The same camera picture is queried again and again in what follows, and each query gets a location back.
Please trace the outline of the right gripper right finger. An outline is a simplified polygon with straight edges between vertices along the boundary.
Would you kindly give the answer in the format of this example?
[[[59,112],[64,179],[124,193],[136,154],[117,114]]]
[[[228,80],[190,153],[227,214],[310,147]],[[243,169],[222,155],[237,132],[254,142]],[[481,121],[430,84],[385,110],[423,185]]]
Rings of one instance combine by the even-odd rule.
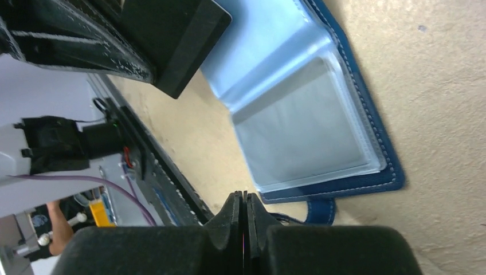
[[[243,200],[245,274],[422,274],[412,249],[384,226],[282,225],[254,193]]]

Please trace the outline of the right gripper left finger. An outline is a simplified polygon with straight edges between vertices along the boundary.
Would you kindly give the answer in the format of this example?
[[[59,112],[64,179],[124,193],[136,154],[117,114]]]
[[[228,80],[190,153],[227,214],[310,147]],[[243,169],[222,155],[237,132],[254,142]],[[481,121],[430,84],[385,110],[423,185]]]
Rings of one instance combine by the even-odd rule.
[[[203,226],[89,227],[53,274],[242,274],[242,195],[231,193]]]

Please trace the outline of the person's forearm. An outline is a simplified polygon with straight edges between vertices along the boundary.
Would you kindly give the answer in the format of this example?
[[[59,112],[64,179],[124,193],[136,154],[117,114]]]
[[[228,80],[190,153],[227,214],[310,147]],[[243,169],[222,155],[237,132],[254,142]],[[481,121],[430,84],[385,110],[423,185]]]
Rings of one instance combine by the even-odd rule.
[[[74,232],[60,209],[60,201],[49,202],[46,206],[53,232],[49,251],[51,255],[58,256],[72,239]]]

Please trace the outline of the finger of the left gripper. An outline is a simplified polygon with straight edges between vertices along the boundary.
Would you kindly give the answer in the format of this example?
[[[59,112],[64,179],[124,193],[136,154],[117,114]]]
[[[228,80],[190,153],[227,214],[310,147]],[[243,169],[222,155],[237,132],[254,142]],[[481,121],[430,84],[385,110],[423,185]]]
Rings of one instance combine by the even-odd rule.
[[[152,85],[177,99],[232,21],[215,1],[92,1],[154,69]]]
[[[154,83],[155,68],[92,1],[1,1],[1,54],[51,70]]]

